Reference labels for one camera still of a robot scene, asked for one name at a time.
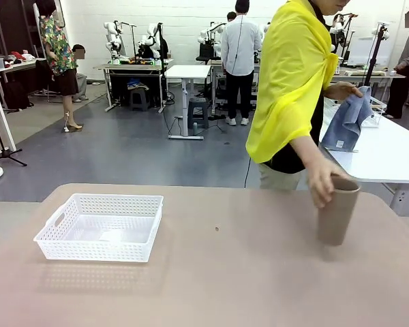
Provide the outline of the person's right hand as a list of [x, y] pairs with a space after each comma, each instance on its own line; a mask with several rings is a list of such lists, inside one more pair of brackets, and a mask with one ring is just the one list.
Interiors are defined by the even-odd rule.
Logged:
[[334, 192], [332, 181], [334, 176], [350, 180], [340, 167], [325, 157], [319, 157], [307, 165], [308, 186], [317, 208], [323, 208], [331, 201]]

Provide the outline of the person's left hand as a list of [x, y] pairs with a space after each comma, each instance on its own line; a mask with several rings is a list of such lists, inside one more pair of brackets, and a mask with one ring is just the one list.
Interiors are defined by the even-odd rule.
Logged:
[[349, 82], [337, 82], [330, 84], [327, 89], [324, 90], [324, 97], [339, 101], [344, 101], [351, 95], [355, 95], [358, 98], [362, 98], [362, 92], [353, 84]]

